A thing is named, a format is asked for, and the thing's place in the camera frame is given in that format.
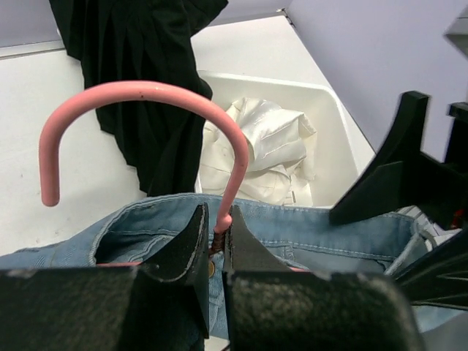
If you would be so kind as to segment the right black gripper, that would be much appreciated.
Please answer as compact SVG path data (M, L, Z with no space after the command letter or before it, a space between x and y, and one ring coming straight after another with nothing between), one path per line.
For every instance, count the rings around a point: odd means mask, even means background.
M443 162L420 152L428 103L429 96L418 91L400 96L383 144L330 210L331 224L359 222L415 202L443 230L467 226L467 103L448 108L453 125ZM410 264L395 280L413 305L466 311L467 229Z

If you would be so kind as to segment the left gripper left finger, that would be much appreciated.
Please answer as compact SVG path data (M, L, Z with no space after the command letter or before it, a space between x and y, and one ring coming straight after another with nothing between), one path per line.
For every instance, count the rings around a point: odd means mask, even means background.
M207 205L174 230L123 211L1 258L3 350L202 350Z

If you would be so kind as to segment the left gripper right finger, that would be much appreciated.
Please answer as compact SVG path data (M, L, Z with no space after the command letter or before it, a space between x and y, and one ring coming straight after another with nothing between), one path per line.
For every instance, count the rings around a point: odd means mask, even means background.
M412 308L380 273L294 271L249 231L241 209L224 240L231 350L423 350Z

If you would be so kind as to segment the blue denim skirt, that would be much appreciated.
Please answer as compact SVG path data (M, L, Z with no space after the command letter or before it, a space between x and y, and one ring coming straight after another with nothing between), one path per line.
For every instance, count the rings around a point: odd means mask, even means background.
M4 255L1 266L62 268L90 266L99 260L137 262L173 239L201 203L208 205L214 221L220 203L216 196L184 194L140 200L69 240ZM325 210L248 200L238 200L237 205L255 238L279 259L296 266L394 273L426 252L422 225L402 214L334 227Z

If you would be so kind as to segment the white skirt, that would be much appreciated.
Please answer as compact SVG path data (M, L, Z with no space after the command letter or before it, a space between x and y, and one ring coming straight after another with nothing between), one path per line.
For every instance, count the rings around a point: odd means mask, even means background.
M317 131L305 113L256 98L239 99L226 113L240 127L249 147L249 167L237 196L273 205L311 207ZM198 189L222 195L233 160L229 140L206 122Z

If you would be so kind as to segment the pink wire hanger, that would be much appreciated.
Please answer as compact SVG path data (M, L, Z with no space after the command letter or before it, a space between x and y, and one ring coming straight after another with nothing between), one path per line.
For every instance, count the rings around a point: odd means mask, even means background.
M11 254L13 263L30 268L84 268L139 265L164 253L161 264L181 261L177 242L187 244L181 231L185 229L195 207L204 202L217 205L214 240L210 255L215 271L222 264L218 241L232 219L228 208L233 204L247 168L247 146L241 131L226 113L210 100L192 91L164 83L131 80L105 83L87 89L68 99L45 122L39 138L39 179L44 205L59 202L59 148L66 129L90 110L117 102L152 101L171 105L190 115L190 121L215 123L234 146L233 171L225 195L220 200L201 194L168 195L142 200L106 216L68 240Z

